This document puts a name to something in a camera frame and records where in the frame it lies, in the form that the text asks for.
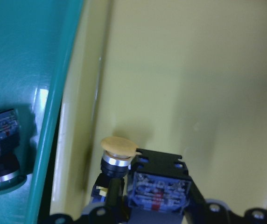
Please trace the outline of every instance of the silver metal ring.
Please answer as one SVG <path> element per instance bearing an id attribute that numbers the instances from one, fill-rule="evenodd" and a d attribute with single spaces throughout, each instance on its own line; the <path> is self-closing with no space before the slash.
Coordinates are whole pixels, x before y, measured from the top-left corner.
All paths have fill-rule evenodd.
<path id="1" fill-rule="evenodd" d="M 4 176 L 0 176 L 0 183 L 4 182 L 4 181 L 8 181 L 11 180 L 13 178 L 15 178 L 16 176 L 18 176 L 20 174 L 20 170 L 16 170 L 13 173 L 4 175 Z"/>
<path id="2" fill-rule="evenodd" d="M 108 154 L 107 151 L 104 151 L 102 158 L 107 163 L 118 167 L 128 167 L 132 161 L 132 157 L 128 157 L 126 159 L 117 158 L 115 156 Z"/>

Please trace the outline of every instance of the teal surface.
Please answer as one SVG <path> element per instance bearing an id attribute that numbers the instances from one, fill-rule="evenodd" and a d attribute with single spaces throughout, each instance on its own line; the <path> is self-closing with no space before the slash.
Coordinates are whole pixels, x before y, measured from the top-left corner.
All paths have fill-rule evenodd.
<path id="1" fill-rule="evenodd" d="M 14 152 L 28 175 L 23 186 L 0 195 L 0 224 L 36 222 L 81 6 L 81 0 L 0 0 L 0 109 L 18 112 Z"/>

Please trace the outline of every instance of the scratched teal surface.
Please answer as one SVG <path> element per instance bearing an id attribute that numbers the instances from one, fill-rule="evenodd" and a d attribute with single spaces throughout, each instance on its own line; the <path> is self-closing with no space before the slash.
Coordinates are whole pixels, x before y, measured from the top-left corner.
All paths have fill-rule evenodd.
<path id="1" fill-rule="evenodd" d="M 43 118 L 54 116 L 56 119 L 59 111 L 81 2 L 0 0 L 0 109 L 16 108 L 18 112 L 21 141 L 14 152 L 22 173 L 28 175 L 22 187 L 0 195 L 0 224 L 23 224 L 29 214 L 27 223 L 36 222 L 40 200 L 30 203 L 34 207 L 31 212 L 29 195 L 37 191 L 30 188 L 43 187 L 44 173 L 33 174 L 37 167 L 34 162 L 44 150 L 50 150 L 49 144 L 38 147 L 45 135 Z M 46 113 L 46 105 L 54 102 L 56 106 L 49 107 L 50 112 Z M 52 134 L 48 134 L 49 142 L 51 137 Z M 32 179 L 39 184 L 32 186 Z"/>

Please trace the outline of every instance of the teal tray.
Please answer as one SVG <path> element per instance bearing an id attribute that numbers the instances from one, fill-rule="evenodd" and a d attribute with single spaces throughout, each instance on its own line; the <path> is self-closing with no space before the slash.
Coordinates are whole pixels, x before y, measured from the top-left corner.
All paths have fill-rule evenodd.
<path id="1" fill-rule="evenodd" d="M 15 108 L 27 181 L 0 195 L 0 224 L 37 222 L 82 0 L 0 0 L 0 109 Z"/>

